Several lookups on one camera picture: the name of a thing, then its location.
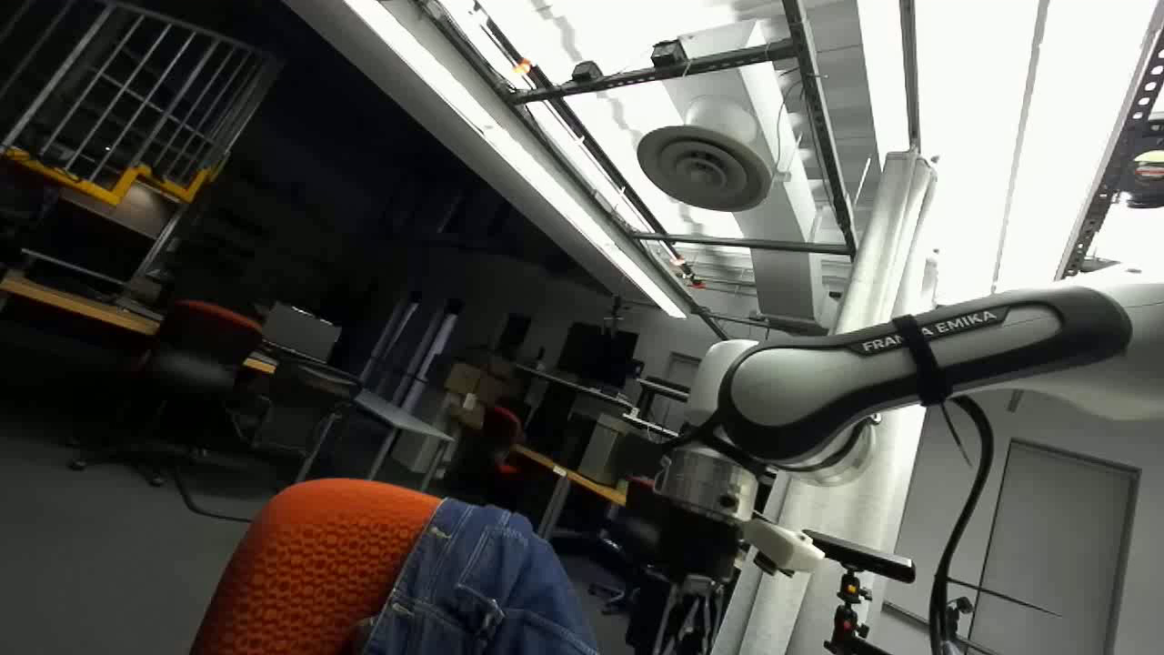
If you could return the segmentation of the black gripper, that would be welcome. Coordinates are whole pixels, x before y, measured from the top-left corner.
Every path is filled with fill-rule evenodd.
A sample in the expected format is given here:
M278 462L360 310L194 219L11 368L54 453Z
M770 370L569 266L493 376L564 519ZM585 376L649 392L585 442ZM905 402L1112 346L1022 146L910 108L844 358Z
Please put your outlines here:
M740 530L659 495L649 479L625 490L630 552L662 578L707 574L725 584L734 570Z

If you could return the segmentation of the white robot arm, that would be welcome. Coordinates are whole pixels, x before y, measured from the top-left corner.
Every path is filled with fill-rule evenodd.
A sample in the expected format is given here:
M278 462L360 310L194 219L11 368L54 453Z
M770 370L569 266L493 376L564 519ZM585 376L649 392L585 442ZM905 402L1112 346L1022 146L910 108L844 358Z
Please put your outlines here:
M654 499L659 570L728 578L745 546L764 570L838 562L912 584L905 558L757 517L764 472L838 471L870 415L905 405L1022 388L1106 420L1156 420L1164 382L1164 279L1104 271L905 313L844 335L728 340L707 350L687 427L667 442Z

